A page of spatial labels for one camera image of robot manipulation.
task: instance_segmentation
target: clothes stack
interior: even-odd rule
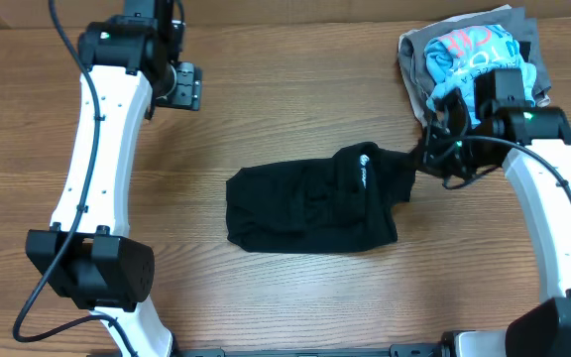
[[[473,126],[474,80],[495,68],[519,68],[530,105],[550,103],[551,88],[539,48],[536,19],[524,8],[460,15],[400,36],[398,60],[415,118],[427,124],[435,103],[455,88],[462,92]]]

